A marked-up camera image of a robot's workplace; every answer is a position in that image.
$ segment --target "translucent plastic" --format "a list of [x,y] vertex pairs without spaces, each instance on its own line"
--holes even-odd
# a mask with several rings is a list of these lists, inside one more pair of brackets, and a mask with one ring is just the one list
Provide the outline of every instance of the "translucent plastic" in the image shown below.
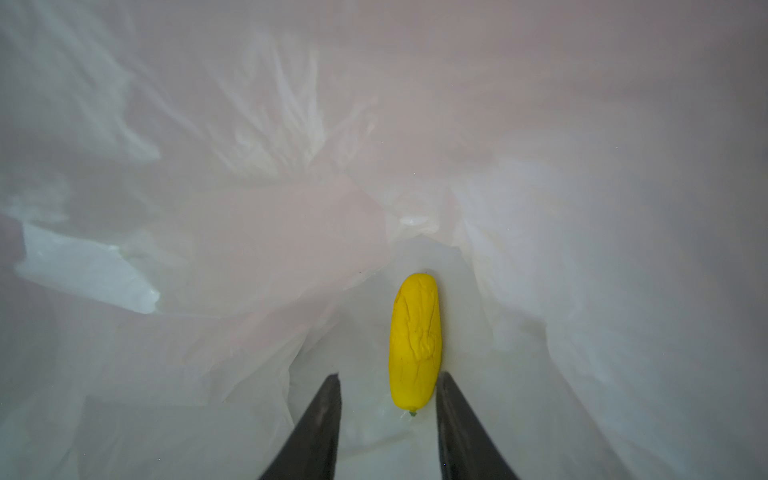
[[768,477],[768,5],[641,3],[3,0],[0,472],[256,478],[338,371],[438,478],[428,270],[522,478]]

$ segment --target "yellow toy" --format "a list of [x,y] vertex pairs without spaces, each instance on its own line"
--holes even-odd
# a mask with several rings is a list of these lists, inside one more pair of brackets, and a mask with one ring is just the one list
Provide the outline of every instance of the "yellow toy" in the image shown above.
[[399,408],[415,415],[435,390],[442,358],[437,282],[426,273],[400,287],[389,333],[389,389]]

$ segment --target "crumpled plastic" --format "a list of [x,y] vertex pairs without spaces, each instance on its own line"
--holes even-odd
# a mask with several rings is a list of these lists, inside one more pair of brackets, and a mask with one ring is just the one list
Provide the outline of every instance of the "crumpled plastic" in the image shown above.
[[386,380],[429,271],[521,478],[765,477],[766,25],[4,0],[0,471],[256,478],[339,372],[336,477],[439,478]]

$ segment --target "white plastic bag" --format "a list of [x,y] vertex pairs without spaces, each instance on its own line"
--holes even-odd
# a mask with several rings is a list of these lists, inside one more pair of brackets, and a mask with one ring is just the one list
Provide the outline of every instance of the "white plastic bag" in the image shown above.
[[337,478],[438,478],[424,269],[522,478],[768,475],[762,2],[0,8],[9,478],[256,478],[334,371]]

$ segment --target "yellow corn toy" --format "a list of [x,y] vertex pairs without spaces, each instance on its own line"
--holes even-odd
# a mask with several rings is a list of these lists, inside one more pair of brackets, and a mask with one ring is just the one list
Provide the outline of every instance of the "yellow corn toy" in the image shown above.
[[442,356],[437,282],[426,273],[400,287],[389,332],[389,389],[399,408],[415,415],[435,390]]

